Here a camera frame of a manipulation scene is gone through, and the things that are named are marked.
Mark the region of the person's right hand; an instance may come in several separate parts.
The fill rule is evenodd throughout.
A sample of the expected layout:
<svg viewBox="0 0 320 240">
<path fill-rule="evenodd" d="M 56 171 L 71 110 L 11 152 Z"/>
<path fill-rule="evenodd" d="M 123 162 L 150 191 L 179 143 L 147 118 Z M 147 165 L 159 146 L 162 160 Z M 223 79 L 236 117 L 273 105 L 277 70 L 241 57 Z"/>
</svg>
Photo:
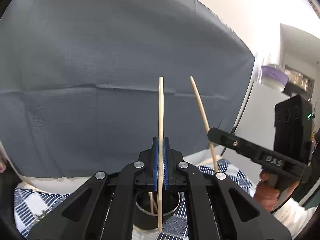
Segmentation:
<svg viewBox="0 0 320 240">
<path fill-rule="evenodd" d="M 268 184 L 270 174 L 262 171 L 260 173 L 260 182 L 256 187 L 254 199 L 267 211 L 273 211 L 277 205 L 280 192 Z"/>
</svg>

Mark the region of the person's left hand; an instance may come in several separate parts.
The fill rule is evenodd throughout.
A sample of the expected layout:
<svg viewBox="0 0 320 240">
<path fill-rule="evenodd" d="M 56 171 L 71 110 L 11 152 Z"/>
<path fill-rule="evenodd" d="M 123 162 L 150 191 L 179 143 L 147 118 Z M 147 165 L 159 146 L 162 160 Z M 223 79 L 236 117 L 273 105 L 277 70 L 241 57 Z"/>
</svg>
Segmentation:
<svg viewBox="0 0 320 240">
<path fill-rule="evenodd" d="M 7 163 L 4 159 L 0 159 L 0 173 L 5 172 L 7 169 Z"/>
</svg>

